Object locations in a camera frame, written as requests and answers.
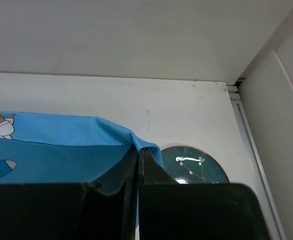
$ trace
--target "blue towel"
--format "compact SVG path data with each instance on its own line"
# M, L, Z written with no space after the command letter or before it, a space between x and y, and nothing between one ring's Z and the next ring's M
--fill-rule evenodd
M99 117L0 112L0 183L91 182L131 145L159 147Z

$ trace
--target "rocket nose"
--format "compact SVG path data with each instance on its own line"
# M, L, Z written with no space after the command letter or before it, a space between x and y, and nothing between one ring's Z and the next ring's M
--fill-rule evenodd
M14 162L12 160L6 160L6 163L8 166L11 167L11 169L14 169L16 167L16 162Z

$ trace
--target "black object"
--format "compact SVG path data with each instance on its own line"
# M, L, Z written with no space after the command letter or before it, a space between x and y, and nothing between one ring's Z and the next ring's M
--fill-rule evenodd
M92 183L0 185L0 240L133 240L137 187L141 240L270 239L248 187L178 184L131 147Z
M140 240L269 240L253 191L242 184L175 184L149 149L139 156Z

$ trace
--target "round dark green plate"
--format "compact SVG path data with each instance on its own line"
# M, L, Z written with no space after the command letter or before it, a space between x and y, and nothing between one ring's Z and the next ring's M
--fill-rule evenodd
M162 150L164 169L181 184L229 183L222 167L209 154L189 146Z

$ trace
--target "blue cloth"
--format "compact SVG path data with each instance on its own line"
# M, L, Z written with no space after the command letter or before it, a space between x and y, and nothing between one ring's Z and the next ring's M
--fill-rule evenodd
M0 183L91 182L135 145L159 147L99 117L0 112Z

